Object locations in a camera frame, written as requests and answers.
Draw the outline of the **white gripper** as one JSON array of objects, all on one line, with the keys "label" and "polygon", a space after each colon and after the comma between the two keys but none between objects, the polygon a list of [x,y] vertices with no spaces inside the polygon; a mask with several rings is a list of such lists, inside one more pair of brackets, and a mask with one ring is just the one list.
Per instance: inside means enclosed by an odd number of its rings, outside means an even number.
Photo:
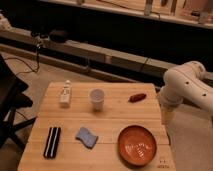
[{"label": "white gripper", "polygon": [[158,93],[158,100],[162,107],[162,123],[167,125],[174,117],[173,110],[183,102],[183,98],[168,86],[163,86]]}]

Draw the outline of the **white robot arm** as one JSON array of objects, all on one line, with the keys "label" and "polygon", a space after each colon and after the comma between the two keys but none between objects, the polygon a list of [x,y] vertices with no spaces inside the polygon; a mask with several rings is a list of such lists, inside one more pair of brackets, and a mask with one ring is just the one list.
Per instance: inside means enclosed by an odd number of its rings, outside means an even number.
[{"label": "white robot arm", "polygon": [[213,87],[203,82],[205,73],[204,65],[198,61],[186,62],[164,73],[164,86],[157,95],[164,125],[173,119],[173,110],[183,99],[213,115]]}]

